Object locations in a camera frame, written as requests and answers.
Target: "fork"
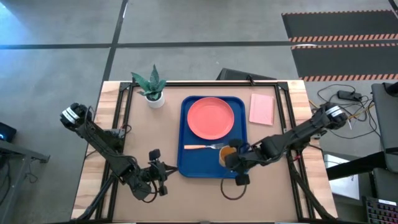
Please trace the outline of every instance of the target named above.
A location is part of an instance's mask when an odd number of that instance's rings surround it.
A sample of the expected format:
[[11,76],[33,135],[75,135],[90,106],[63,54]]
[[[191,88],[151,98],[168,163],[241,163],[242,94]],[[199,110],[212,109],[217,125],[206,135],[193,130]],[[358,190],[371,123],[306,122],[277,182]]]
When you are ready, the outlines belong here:
[[212,148],[212,149],[221,149],[224,146],[223,143],[212,144],[209,146],[206,145],[184,145],[184,149],[204,149],[204,148]]

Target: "succulent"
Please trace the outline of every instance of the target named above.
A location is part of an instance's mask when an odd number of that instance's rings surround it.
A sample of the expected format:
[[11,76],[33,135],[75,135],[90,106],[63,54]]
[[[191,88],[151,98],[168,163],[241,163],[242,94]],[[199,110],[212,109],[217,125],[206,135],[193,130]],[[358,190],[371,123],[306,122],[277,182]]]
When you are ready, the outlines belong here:
[[148,100],[156,101],[161,97],[162,90],[166,86],[166,80],[159,80],[159,74],[157,73],[156,66],[150,74],[149,80],[146,80],[142,76],[132,72],[132,77],[138,82],[139,86],[143,91],[138,93],[142,96],[146,96]]

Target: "orange cup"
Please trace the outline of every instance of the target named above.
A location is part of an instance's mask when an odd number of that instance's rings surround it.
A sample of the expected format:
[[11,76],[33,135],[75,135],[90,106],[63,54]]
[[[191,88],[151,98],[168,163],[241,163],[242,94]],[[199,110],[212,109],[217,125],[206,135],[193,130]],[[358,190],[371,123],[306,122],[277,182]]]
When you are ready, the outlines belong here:
[[218,162],[220,163],[221,166],[225,167],[225,157],[229,154],[232,154],[236,152],[236,148],[235,147],[231,147],[231,146],[224,146],[220,149],[220,153],[218,156]]

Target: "pink paper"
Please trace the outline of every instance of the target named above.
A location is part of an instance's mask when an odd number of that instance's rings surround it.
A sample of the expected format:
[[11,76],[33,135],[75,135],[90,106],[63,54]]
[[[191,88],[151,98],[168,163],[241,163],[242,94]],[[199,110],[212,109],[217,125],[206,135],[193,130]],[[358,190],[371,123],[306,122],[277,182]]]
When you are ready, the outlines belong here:
[[272,125],[274,123],[274,97],[253,93],[251,95],[249,121]]

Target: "red plate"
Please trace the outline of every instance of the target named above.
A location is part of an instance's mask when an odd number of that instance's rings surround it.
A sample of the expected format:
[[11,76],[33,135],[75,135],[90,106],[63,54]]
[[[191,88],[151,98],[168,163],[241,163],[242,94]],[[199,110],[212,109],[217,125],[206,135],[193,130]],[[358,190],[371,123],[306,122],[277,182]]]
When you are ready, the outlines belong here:
[[197,136],[214,140],[224,137],[234,125],[234,112],[227,102],[215,98],[202,98],[188,111],[189,128]]

